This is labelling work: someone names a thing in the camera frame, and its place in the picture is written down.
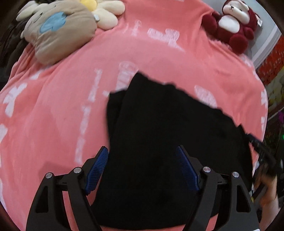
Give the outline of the person's right hand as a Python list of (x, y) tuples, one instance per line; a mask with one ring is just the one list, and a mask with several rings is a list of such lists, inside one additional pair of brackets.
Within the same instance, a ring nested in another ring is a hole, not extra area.
[(262, 208), (260, 230), (266, 230), (280, 211), (277, 195), (277, 176), (267, 175), (263, 170), (263, 167), (260, 167), (255, 182), (255, 188), (258, 188), (261, 183), (263, 183), (267, 189), (260, 199)]

